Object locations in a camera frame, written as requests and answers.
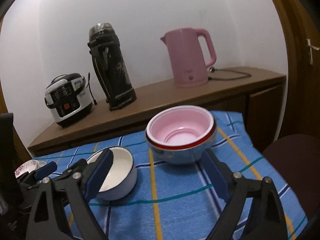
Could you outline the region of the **white enamel bowl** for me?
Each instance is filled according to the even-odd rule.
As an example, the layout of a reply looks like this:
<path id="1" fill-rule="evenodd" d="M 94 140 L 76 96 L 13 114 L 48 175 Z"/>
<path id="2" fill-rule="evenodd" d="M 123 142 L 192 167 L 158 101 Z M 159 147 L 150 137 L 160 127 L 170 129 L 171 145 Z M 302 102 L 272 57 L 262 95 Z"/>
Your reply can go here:
<path id="1" fill-rule="evenodd" d="M 137 181 L 137 169 L 131 152 L 121 146 L 108 149 L 113 153 L 113 164 L 96 196 L 99 202 L 124 198 L 135 187 Z"/>

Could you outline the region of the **floral white plate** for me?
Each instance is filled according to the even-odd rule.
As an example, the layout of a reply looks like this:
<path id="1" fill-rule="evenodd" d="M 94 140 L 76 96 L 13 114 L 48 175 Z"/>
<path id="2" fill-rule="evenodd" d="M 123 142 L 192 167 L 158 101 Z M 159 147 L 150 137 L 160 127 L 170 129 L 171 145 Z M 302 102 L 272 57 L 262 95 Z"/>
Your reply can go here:
<path id="1" fill-rule="evenodd" d="M 31 159 L 29 161 L 26 161 L 22 165 L 20 165 L 16 170 L 15 170 L 15 177 L 18 178 L 25 172 L 32 172 L 33 170 L 36 170 L 39 168 L 40 162 L 38 160 Z"/>

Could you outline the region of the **silver rice cooker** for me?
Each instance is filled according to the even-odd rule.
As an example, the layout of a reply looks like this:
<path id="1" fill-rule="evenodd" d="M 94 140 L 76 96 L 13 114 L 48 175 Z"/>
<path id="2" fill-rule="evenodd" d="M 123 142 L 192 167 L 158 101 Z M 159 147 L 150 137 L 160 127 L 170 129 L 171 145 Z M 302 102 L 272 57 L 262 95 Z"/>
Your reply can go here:
<path id="1" fill-rule="evenodd" d="M 86 78 L 79 73 L 54 78 L 45 90 L 44 101 L 55 122 L 63 128 L 88 115 L 94 104 Z"/>

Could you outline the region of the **blue plaid tablecloth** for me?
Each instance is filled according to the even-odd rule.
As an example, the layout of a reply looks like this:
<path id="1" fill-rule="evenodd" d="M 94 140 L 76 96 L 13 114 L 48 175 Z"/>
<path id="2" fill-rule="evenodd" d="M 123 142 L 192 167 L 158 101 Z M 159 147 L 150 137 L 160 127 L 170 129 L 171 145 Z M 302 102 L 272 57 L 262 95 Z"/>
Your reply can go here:
<path id="1" fill-rule="evenodd" d="M 214 111 L 218 131 L 212 147 L 217 158 L 246 178 L 272 178 L 283 206 L 289 239 L 296 239 L 308 219 L 294 191 L 253 147 L 240 113 Z M 90 207 L 109 239 L 205 239 L 221 215 L 225 202 L 199 163 L 169 165 L 151 155 L 143 132 L 70 148 L 42 157 L 57 163 L 57 174 L 81 158 L 111 146 L 133 155 L 137 182 L 123 199 L 92 200 Z"/>

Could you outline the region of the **stainless steel bowl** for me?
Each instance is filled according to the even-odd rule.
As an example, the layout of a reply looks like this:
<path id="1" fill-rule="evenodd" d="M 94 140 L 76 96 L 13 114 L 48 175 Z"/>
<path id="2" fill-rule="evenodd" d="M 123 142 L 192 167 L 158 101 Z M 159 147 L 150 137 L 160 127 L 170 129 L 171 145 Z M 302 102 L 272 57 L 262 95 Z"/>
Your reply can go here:
<path id="1" fill-rule="evenodd" d="M 152 142 L 146 132 L 145 138 L 148 143 L 149 150 L 156 159 L 172 165 L 184 165 L 199 161 L 201 159 L 202 152 L 213 146 L 216 133 L 217 125 L 216 119 L 214 118 L 212 131 L 210 131 L 203 139 L 200 139 L 191 146 L 174 146 L 174 149 L 172 149 L 169 148 L 169 146 L 161 146 Z"/>

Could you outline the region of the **brown wooden sideboard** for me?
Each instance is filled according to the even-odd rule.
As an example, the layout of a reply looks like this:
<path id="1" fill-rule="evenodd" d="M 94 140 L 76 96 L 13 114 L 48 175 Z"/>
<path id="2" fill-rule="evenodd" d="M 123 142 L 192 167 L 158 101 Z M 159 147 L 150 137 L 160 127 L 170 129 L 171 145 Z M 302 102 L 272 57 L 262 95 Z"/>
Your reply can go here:
<path id="1" fill-rule="evenodd" d="M 62 128 L 50 125 L 28 146 L 34 156 L 67 150 L 146 128 L 160 111 L 178 105 L 197 105 L 208 110 L 242 113 L 253 146 L 263 152 L 276 135 L 286 76 L 270 70 L 238 67 L 251 77 L 233 80 L 234 73 L 215 72 L 215 80 L 198 87 L 178 88 L 172 80 L 136 89 L 137 100 L 110 111 L 104 100 L 79 122 Z"/>

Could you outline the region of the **pink plastic bowl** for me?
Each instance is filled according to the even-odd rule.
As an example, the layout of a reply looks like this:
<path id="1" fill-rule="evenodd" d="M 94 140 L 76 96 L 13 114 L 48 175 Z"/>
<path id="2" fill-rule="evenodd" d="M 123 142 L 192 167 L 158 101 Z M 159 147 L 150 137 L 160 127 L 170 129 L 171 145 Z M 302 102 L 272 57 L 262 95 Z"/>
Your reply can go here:
<path id="1" fill-rule="evenodd" d="M 155 146 L 179 150 L 199 145 L 216 131 L 216 121 L 210 111 L 199 106 L 183 105 L 156 114 L 145 133 Z"/>

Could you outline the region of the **black thermos flask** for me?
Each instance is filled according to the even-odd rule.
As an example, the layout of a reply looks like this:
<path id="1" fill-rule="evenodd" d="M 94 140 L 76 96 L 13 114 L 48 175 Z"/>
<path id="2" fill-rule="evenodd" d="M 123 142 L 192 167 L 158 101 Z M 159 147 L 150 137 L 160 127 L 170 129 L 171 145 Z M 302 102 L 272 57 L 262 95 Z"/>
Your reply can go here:
<path id="1" fill-rule="evenodd" d="M 89 30 L 89 53 L 98 81 L 106 95 L 109 110 L 122 109 L 136 100 L 120 49 L 110 23 L 99 23 Z"/>

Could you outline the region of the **pink electric kettle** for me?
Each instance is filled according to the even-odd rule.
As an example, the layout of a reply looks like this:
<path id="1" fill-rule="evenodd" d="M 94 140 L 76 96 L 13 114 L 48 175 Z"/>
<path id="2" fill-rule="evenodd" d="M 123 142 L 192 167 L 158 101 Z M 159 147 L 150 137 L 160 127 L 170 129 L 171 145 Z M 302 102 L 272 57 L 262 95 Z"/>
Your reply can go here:
<path id="1" fill-rule="evenodd" d="M 210 59 L 206 62 L 199 43 L 204 37 Z M 193 87 L 208 82 L 207 68 L 216 62 L 216 52 L 210 34 L 203 28 L 171 30 L 161 37 L 166 45 L 171 63 L 174 83 L 177 87 Z"/>

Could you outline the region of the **right brown wooden door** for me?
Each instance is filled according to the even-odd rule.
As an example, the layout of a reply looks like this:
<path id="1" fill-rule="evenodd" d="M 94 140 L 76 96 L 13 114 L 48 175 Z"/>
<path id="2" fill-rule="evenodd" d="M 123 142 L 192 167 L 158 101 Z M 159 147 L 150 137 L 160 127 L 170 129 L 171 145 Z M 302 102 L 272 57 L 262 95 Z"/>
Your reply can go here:
<path id="1" fill-rule="evenodd" d="M 309 64 L 306 39 L 319 47 L 319 31 L 299 0 L 272 0 L 283 29 L 287 62 L 287 98 L 278 137 L 294 134 L 319 138 L 319 51 Z"/>

